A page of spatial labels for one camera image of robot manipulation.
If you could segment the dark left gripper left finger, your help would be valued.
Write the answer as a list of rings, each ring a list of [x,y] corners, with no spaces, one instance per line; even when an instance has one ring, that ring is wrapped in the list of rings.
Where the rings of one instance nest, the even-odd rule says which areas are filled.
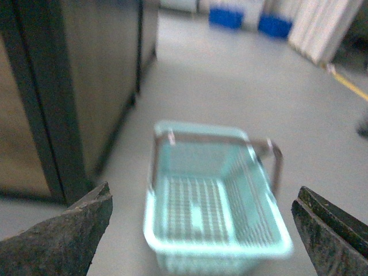
[[[1,241],[1,275],[87,275],[113,211],[107,182],[61,214]]]

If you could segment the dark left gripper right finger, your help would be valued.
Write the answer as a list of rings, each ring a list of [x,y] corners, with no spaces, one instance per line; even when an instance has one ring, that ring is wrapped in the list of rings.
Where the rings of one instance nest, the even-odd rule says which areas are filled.
[[[367,275],[367,225],[303,186],[292,203],[317,275]]]

